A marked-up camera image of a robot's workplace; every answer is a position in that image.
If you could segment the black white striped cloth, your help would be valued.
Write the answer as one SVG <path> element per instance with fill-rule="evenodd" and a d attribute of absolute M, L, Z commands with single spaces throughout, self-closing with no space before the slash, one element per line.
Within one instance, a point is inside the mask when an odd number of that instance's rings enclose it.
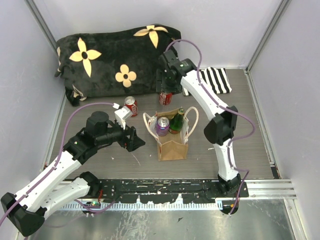
<path fill-rule="evenodd" d="M 207 67 L 199 71 L 201 78 L 216 95 L 229 94 L 232 88 L 225 68 Z"/>

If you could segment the watermelon print canvas bag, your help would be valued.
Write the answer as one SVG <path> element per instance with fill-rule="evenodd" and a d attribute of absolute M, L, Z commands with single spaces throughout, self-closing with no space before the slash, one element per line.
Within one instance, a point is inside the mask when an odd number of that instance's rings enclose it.
<path fill-rule="evenodd" d="M 195 112 L 195 121 L 192 127 L 190 127 L 188 113 Z M 143 121 L 147 131 L 154 137 L 157 142 L 157 152 L 159 161 L 173 161 L 173 160 L 185 160 L 188 154 L 188 140 L 191 134 L 194 132 L 198 121 L 199 111 L 194 106 L 189 107 L 183 115 L 182 129 L 177 134 L 168 132 L 165 136 L 160 136 L 157 133 L 157 123 L 161 117 L 165 117 L 171 120 L 178 113 L 178 109 L 167 112 L 157 112 L 154 116 L 150 116 L 147 113 L 143 113 Z"/>

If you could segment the purple Fanta can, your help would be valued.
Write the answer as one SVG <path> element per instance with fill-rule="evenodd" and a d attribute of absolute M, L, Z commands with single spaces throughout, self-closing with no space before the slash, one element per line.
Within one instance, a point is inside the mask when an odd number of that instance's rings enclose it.
<path fill-rule="evenodd" d="M 159 117 L 156 122 L 156 133 L 160 137 L 168 134 L 170 128 L 170 120 L 167 117 Z"/>

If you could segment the red cola can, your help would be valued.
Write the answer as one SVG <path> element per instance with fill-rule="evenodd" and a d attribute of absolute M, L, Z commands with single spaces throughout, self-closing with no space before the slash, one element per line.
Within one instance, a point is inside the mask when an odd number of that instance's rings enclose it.
<path fill-rule="evenodd" d="M 124 105 L 131 110 L 132 117 L 136 117 L 138 115 L 137 100 L 133 96 L 126 97 L 124 100 Z"/>
<path fill-rule="evenodd" d="M 169 105 L 172 101 L 172 97 L 173 97 L 173 94 L 170 92 L 170 93 L 164 93 L 164 92 L 161 92 L 159 94 L 159 103 L 161 105 Z"/>

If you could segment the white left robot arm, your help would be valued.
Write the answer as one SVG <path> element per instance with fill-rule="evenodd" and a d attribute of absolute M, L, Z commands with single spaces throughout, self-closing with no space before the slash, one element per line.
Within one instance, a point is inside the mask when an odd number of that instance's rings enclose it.
<path fill-rule="evenodd" d="M 137 136 L 135 127 L 111 121 L 103 111 L 96 111 L 86 125 L 63 146 L 57 158 L 32 182 L 16 193 L 7 192 L 0 199 L 7 218 L 24 236 L 33 235 L 45 220 L 63 205 L 87 196 L 95 198 L 101 190 L 100 181 L 91 172 L 83 172 L 70 184 L 55 191 L 69 174 L 94 156 L 98 150 L 118 143 L 133 152 L 146 143 Z"/>

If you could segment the green glass bottle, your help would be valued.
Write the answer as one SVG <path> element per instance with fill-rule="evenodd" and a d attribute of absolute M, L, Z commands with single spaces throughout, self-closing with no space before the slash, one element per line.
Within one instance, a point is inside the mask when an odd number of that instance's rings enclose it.
<path fill-rule="evenodd" d="M 169 132 L 171 134 L 178 134 L 184 123 L 185 110 L 181 107 L 178 109 L 177 114 L 170 120 Z"/>

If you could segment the black floral plush blanket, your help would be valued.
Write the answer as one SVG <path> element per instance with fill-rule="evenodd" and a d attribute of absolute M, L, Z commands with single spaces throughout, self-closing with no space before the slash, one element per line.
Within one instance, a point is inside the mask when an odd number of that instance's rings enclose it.
<path fill-rule="evenodd" d="M 160 55 L 181 31 L 150 24 L 106 33 L 76 33 L 56 42 L 65 95 L 73 107 L 88 98 L 133 96 L 156 92 Z"/>

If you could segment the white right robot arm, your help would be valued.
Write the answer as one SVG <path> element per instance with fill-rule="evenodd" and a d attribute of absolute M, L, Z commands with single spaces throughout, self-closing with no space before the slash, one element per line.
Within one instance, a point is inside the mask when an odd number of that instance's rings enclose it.
<path fill-rule="evenodd" d="M 159 62 L 163 69 L 157 71 L 156 91 L 178 94 L 186 89 L 208 117 L 209 122 L 203 132 L 216 153 L 219 191 L 223 196 L 231 197 L 242 182 L 232 143 L 237 125 L 237 108 L 228 106 L 218 98 L 190 59 L 179 60 L 172 50 L 167 50 L 160 55 Z"/>

